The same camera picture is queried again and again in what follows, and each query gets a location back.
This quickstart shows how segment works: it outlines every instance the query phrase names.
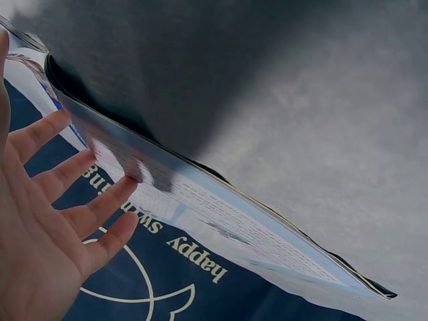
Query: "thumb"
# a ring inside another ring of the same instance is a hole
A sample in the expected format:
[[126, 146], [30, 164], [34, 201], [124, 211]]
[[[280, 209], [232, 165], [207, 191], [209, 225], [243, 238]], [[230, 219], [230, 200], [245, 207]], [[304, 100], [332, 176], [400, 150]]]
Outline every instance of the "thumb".
[[4, 84], [6, 55], [9, 51], [9, 35], [4, 29], [0, 30], [0, 158], [3, 156], [7, 134], [9, 132], [10, 105]]

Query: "gray fabric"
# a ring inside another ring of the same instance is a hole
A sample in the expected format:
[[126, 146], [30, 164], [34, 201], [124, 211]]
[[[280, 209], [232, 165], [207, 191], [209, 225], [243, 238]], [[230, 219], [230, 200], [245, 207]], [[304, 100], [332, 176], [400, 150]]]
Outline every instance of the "gray fabric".
[[15, 22], [108, 111], [145, 119], [399, 297], [292, 291], [425, 320], [426, 2], [256, 2], [42, 1]]

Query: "printed lettering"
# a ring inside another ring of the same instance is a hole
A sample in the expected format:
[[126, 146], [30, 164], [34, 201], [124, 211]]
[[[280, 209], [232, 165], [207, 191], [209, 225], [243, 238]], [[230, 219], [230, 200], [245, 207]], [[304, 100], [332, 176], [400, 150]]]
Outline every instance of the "printed lettering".
[[106, 180], [101, 177], [100, 174], [96, 174], [94, 177], [91, 178], [89, 181], [89, 184], [93, 186], [93, 188], [98, 189], [100, 185], [105, 182]]
[[150, 216], [148, 216], [147, 214], [144, 214], [140, 218], [140, 224], [143, 224], [145, 228], [148, 228], [148, 226], [150, 225], [151, 221], [152, 221], [152, 218]]
[[133, 205], [131, 204], [131, 202], [123, 203], [122, 206], [120, 207], [120, 209], [123, 210], [124, 212], [129, 212], [132, 208], [133, 208]]
[[98, 195], [101, 195], [102, 193], [104, 193], [105, 191], [107, 191], [107, 189], [109, 189], [110, 186], [112, 186], [110, 183], [106, 183], [104, 185], [104, 187], [102, 188], [102, 190], [98, 192]]
[[83, 177], [85, 178], [85, 179], [89, 179], [89, 177], [91, 176], [91, 174], [93, 173], [93, 172], [96, 172], [98, 170], [98, 166], [96, 166], [96, 165], [92, 165], [85, 173], [83, 173]]
[[180, 236], [180, 237], [178, 237], [176, 239], [173, 239], [172, 241], [168, 241], [167, 244], [171, 245], [173, 247], [173, 249], [175, 249], [176, 251], [178, 251], [180, 241], [187, 241], [187, 237]]
[[192, 242], [192, 245], [184, 243], [179, 246], [179, 253], [182, 254], [185, 258], [189, 258], [189, 254], [195, 251], [199, 246]]
[[226, 269], [222, 268], [218, 264], [215, 264], [215, 267], [211, 270], [211, 275], [215, 276], [215, 278], [213, 278], [213, 282], [217, 284], [218, 281], [226, 274], [226, 272]]
[[153, 222], [152, 225], [148, 228], [148, 231], [156, 234], [163, 228], [163, 225], [160, 222]]
[[214, 268], [215, 266], [216, 263], [214, 261], [211, 261], [208, 257], [206, 257], [201, 264], [202, 270], [205, 271], [210, 271], [211, 268]]
[[209, 255], [209, 252], [203, 250], [203, 252], [194, 251], [189, 255], [190, 262], [193, 262], [196, 265], [200, 265], [202, 260]]

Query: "paper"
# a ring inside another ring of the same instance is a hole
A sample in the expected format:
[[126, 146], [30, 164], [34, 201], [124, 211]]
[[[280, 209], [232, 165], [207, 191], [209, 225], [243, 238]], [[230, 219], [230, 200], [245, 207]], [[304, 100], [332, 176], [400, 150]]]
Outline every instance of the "paper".
[[[48, 83], [40, 78], [39, 68], [33, 69], [45, 91], [72, 116], [75, 139], [94, 151], [113, 181], [126, 173], [140, 182], [129, 200], [139, 212], [186, 231], [279, 287], [295, 278], [356, 297], [396, 296], [316, 245], [281, 215], [81, 103], [68, 92], [51, 56], [44, 68]], [[96, 185], [97, 176], [93, 179]]]

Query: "hand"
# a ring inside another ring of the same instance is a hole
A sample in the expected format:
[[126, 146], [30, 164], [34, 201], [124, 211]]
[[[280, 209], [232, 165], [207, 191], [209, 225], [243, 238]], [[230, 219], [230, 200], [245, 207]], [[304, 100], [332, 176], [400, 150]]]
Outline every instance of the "hand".
[[51, 206], [95, 158], [85, 150], [28, 177], [23, 164], [70, 119], [58, 111], [8, 134], [7, 44], [7, 33], [0, 31], [0, 320], [59, 320], [88, 276], [134, 233], [138, 218], [125, 213], [97, 242], [82, 243], [127, 200], [137, 182], [124, 177], [84, 206], [63, 211]]

